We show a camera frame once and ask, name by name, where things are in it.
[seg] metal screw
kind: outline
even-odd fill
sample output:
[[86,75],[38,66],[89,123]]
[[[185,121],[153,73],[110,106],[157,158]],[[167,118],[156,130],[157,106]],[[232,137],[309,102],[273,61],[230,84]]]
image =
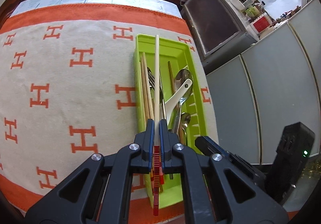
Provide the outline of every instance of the metal screw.
[[213,159],[214,161],[220,161],[220,160],[222,159],[222,155],[219,154],[219,153],[214,153],[214,154],[212,155],[212,159]]
[[92,156],[91,156],[91,159],[93,161],[100,161],[102,158],[102,155],[100,153],[94,153]]
[[175,150],[178,150],[178,151],[181,151],[182,149],[184,149],[184,145],[181,144],[181,143],[176,143],[176,144],[174,145],[174,149],[175,149]]
[[139,149],[139,145],[137,143],[132,143],[129,148],[133,151],[138,150]]

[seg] small metal spoon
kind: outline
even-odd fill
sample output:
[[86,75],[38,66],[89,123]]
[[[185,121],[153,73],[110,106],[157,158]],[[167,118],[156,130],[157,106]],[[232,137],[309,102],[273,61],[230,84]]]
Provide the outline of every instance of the small metal spoon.
[[186,128],[191,121],[191,115],[188,112],[183,112],[181,114],[181,125],[184,132],[185,145],[188,146]]
[[[193,83],[193,76],[191,72],[187,69],[182,69],[178,72],[178,74],[175,77],[175,88],[176,91],[182,86],[182,84],[187,80],[190,79]],[[176,116],[174,118],[172,132],[178,134],[179,132],[179,124],[181,120],[181,112],[182,112],[182,105],[183,103],[191,96],[193,91],[193,85],[187,90],[187,92],[184,94],[184,96],[179,100],[178,103],[178,109]]]

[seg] tablecloth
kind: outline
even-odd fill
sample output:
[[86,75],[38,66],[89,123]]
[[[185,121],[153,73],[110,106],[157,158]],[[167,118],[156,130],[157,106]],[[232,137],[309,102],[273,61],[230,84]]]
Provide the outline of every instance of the tablecloth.
[[[0,30],[0,190],[22,212],[92,153],[108,155],[132,143],[137,34],[190,45],[208,135],[218,142],[205,74],[184,20],[108,4],[18,14]],[[129,223],[159,223],[182,213],[178,203],[153,217],[143,178],[134,176]]]

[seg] green basket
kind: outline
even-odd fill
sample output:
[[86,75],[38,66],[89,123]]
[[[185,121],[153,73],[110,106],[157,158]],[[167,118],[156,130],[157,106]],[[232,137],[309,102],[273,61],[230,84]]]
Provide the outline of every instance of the green basket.
[[[155,74],[155,37],[149,35],[136,36],[136,49],[134,53],[134,72],[135,72],[135,88],[136,88],[136,106],[138,131],[145,131],[144,108],[142,96],[142,75],[140,67],[140,57],[145,52],[147,66]],[[190,124],[187,127],[188,146],[193,148],[197,153],[201,152],[195,147],[195,139],[198,136],[206,136],[206,123],[203,111],[203,99],[200,86],[197,79],[196,70],[193,63],[193,57],[189,46],[185,43],[159,39],[159,69],[162,78],[164,100],[167,101],[172,96],[171,80],[168,69],[168,61],[171,62],[173,76],[175,77],[179,70],[186,68],[193,76],[193,92],[182,106],[182,112],[188,112],[191,115]],[[150,204],[153,206],[153,194],[151,189],[150,176],[146,174],[145,185],[147,194],[150,198]],[[174,179],[170,179],[169,175],[164,175],[165,184],[163,192],[159,194],[159,208],[168,207],[183,200],[180,175],[174,174]]]

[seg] red striped chopstick handle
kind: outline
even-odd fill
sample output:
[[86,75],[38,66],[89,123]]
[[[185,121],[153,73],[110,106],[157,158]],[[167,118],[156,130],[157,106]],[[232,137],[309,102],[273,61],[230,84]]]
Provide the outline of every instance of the red striped chopstick handle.
[[161,166],[161,157],[159,153],[159,146],[154,146],[154,207],[153,214],[158,216],[159,206],[159,168]]

